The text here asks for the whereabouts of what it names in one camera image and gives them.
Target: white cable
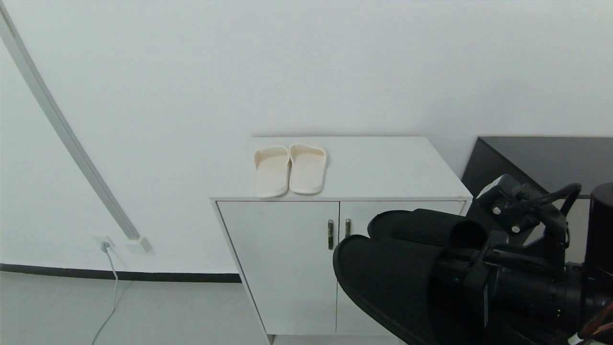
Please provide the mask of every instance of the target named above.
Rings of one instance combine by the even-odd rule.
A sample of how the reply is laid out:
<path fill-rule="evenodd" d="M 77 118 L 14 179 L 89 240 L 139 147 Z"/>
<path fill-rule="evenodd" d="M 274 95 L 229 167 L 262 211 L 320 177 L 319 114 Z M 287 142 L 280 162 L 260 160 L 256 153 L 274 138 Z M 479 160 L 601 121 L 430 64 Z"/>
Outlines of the white cable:
<path fill-rule="evenodd" d="M 98 329 L 98 332 L 94 336 L 94 339 L 91 341 L 91 345 L 94 345 L 94 343 L 96 342 L 96 339 L 98 339 L 98 335 L 104 328 L 104 325 L 106 325 L 109 319 L 111 318 L 111 316 L 113 316 L 113 313 L 115 312 L 115 308 L 117 307 L 117 305 L 115 304 L 115 297 L 117 296 L 117 282 L 119 282 L 119 278 L 117 277 L 117 272 L 115 272 L 115 267 L 113 266 L 113 260 L 111 260 L 111 256 L 109 255 L 109 251 L 107 250 L 107 248 L 109 248 L 109 244 L 106 242 L 103 242 L 102 251 L 105 254 L 107 254 L 107 257 L 109 258 L 109 262 L 111 264 L 111 269 L 113 270 L 113 275 L 115 276 L 115 289 L 113 289 L 113 309 L 111 309 L 111 313 L 109 314 L 109 317 L 107 317 L 107 319 L 104 320 L 104 323 L 102 324 L 102 326 L 100 326 L 100 329 Z"/>

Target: white slipper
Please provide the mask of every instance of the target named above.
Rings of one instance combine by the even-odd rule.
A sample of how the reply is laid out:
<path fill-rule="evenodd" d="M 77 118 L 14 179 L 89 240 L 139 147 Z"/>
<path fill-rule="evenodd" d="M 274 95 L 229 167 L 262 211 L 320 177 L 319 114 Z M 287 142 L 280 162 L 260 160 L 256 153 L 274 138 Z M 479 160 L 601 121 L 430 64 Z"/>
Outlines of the white slipper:
<path fill-rule="evenodd" d="M 317 194 L 324 187 L 326 152 L 319 147 L 294 144 L 289 148 L 292 175 L 289 189 L 298 194 Z"/>
<path fill-rule="evenodd" d="M 281 145 L 261 147 L 253 154 L 256 166 L 256 196 L 270 198 L 287 191 L 289 151 Z"/>

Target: floor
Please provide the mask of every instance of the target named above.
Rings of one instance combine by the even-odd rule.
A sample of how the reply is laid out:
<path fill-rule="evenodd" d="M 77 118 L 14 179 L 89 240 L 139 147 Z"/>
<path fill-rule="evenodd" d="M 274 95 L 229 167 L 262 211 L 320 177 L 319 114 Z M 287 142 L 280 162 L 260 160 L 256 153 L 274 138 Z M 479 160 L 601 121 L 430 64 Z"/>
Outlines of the floor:
<path fill-rule="evenodd" d="M 114 281 L 0 273 L 0 344 L 88 345 Z M 266 345 L 241 284 L 120 281 L 96 344 Z M 279 336 L 274 345 L 397 344 L 377 336 Z"/>

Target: cabinet top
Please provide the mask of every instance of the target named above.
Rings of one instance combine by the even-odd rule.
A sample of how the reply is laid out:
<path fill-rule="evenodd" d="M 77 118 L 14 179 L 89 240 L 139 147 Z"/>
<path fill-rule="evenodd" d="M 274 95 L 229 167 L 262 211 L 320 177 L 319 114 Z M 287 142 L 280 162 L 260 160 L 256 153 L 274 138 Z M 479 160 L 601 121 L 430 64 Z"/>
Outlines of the cabinet top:
<path fill-rule="evenodd" d="M 253 153 L 267 145 L 302 143 L 327 152 L 323 190 L 288 191 L 270 201 L 472 200 L 473 196 L 424 137 L 250 138 L 243 152 L 220 166 L 211 200 L 261 200 L 254 195 Z"/>

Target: plug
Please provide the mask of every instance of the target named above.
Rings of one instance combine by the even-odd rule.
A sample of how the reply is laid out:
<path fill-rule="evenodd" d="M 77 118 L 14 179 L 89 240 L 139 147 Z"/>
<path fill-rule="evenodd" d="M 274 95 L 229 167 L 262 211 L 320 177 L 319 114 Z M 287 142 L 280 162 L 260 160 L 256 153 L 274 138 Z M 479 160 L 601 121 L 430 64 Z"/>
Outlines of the plug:
<path fill-rule="evenodd" d="M 103 251 L 103 252 L 105 252 L 105 253 L 108 253 L 108 252 L 109 252 L 109 248 L 110 248 L 110 246 L 111 246 L 111 245 L 110 245 L 110 244 L 109 244 L 107 241 L 104 241 L 104 242 L 102 243 L 102 245 L 100 246 L 100 250 L 101 250 L 101 251 Z"/>

